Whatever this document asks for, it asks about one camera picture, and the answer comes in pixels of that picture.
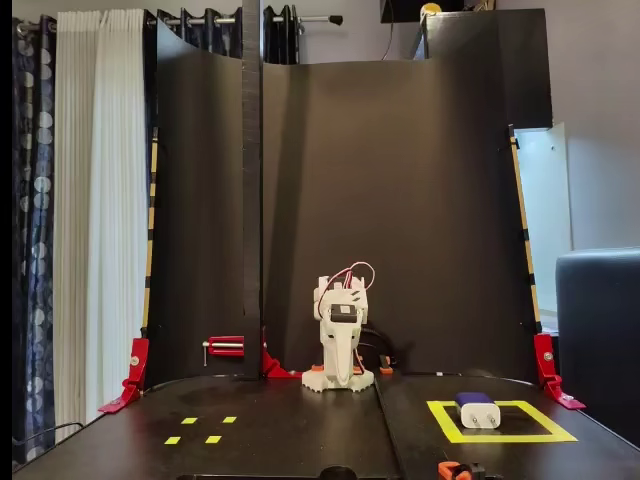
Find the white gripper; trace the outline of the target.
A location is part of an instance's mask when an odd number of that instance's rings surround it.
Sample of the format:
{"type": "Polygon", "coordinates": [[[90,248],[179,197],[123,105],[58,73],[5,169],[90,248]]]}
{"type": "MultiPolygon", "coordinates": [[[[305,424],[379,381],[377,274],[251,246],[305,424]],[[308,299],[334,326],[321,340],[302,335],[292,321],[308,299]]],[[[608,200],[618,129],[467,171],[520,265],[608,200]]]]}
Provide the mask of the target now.
{"type": "Polygon", "coordinates": [[[336,386],[359,387],[362,367],[357,346],[362,326],[367,323],[368,309],[353,303],[333,303],[321,308],[321,339],[325,340],[326,377],[336,386]]]}

